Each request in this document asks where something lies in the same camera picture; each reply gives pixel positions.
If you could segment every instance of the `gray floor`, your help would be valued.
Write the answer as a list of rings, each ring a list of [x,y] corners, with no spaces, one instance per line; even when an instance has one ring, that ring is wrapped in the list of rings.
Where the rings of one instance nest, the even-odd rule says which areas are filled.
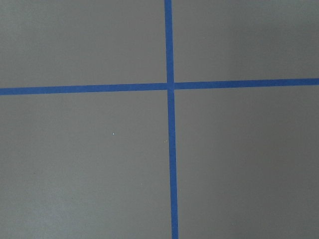
[[[317,1],[173,0],[176,82],[319,77]],[[162,0],[0,0],[0,88],[166,82]],[[0,96],[0,238],[171,238],[166,91]],[[319,87],[175,92],[180,239],[319,237]]]

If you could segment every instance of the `gray square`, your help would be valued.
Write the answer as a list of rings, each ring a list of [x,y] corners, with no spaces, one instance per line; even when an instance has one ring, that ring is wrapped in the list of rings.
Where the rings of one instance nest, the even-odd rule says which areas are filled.
[[[158,0],[1,0],[0,87],[165,82]]]
[[[166,92],[2,96],[0,110],[0,238],[170,238]]]
[[[319,87],[176,92],[181,239],[319,238]]]
[[[172,2],[175,81],[319,77],[319,1]]]

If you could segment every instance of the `painted line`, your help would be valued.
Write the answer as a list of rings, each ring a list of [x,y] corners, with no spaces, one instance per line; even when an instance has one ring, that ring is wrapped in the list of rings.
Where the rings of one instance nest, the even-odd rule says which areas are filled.
[[[89,86],[48,86],[0,88],[0,95],[36,95],[65,94],[86,92],[117,92],[117,91],[160,91],[166,90],[166,83],[153,84],[122,84],[122,85],[89,85]]]
[[[175,83],[176,90],[319,85],[318,78]]]
[[[165,38],[166,38],[171,237],[172,239],[178,239],[174,57],[173,57],[173,28],[172,28],[171,0],[165,0],[164,6],[165,6]]]

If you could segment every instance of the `blue line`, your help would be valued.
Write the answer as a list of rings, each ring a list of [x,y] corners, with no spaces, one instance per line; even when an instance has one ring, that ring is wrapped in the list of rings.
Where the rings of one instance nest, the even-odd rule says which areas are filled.
[[[171,0],[165,0],[164,4],[165,4],[171,235],[172,235],[172,239],[178,239],[174,60],[173,60],[173,28],[172,28]]]
[[[275,87],[275,86],[313,86],[319,85],[319,79],[280,79],[280,80],[249,80],[249,81],[211,81],[175,83],[176,90],[186,89],[217,89],[244,87]]]
[[[0,95],[36,95],[36,94],[115,92],[115,91],[160,91],[160,90],[166,90],[166,89],[167,89],[166,83],[21,87],[21,88],[0,88]]]

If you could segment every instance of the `vertical blue line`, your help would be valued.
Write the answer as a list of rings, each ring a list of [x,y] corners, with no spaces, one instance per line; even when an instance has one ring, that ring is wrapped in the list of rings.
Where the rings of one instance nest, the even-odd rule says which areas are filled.
[[[172,239],[178,239],[174,61],[173,61],[173,27],[172,27],[171,0],[165,0],[165,37],[166,37],[171,235],[172,235]]]

